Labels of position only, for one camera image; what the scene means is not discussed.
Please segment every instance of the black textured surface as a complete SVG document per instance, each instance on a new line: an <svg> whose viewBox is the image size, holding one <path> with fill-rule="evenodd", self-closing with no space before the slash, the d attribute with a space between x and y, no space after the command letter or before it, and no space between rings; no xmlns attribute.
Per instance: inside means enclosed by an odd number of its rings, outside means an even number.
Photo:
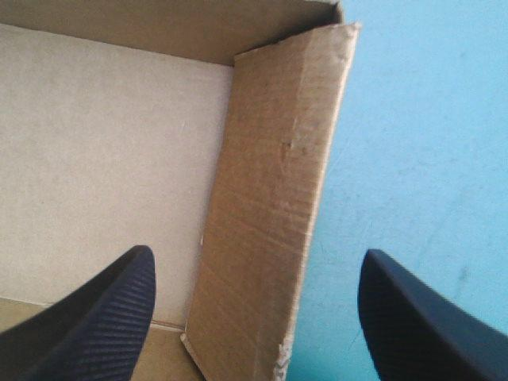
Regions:
<svg viewBox="0 0 508 381"><path fill-rule="evenodd" d="M358 307L382 381L508 380L508 338L380 250L365 256Z"/></svg>
<svg viewBox="0 0 508 381"><path fill-rule="evenodd" d="M152 251L136 246L62 301L1 334L0 379L129 380L155 292Z"/></svg>

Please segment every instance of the white cardboard surface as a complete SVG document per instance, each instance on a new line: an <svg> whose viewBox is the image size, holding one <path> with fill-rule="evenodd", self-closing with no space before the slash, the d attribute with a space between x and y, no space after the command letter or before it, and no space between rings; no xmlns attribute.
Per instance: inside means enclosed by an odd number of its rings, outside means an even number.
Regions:
<svg viewBox="0 0 508 381"><path fill-rule="evenodd" d="M182 325L231 75L0 25L0 297L55 302L148 244Z"/></svg>

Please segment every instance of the cardboard flap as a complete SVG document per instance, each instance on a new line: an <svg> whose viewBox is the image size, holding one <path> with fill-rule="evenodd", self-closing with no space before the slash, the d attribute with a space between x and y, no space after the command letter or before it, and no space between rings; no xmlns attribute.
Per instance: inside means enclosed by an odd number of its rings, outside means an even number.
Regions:
<svg viewBox="0 0 508 381"><path fill-rule="evenodd" d="M329 25L236 57L183 335L209 381L285 379L358 31Z"/></svg>
<svg viewBox="0 0 508 381"><path fill-rule="evenodd" d="M215 64L337 20L334 0L0 0L0 22Z"/></svg>

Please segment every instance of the blue wall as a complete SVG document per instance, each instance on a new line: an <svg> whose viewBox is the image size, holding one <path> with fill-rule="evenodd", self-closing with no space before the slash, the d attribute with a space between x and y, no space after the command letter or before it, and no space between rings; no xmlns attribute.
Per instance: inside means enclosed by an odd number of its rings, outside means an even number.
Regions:
<svg viewBox="0 0 508 381"><path fill-rule="evenodd" d="M507 3L344 1L364 28L290 381L377 379L356 313L367 248L508 333Z"/></svg>

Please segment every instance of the cardboard box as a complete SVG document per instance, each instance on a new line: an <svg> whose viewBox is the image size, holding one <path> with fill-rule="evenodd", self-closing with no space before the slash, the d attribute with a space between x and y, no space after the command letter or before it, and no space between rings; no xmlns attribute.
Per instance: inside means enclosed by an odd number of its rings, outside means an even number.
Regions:
<svg viewBox="0 0 508 381"><path fill-rule="evenodd" d="M155 329L209 381L284 380L358 24L303 0L1 0L0 23L0 297L51 304L148 244ZM146 365L160 334L135 376L196 379Z"/></svg>

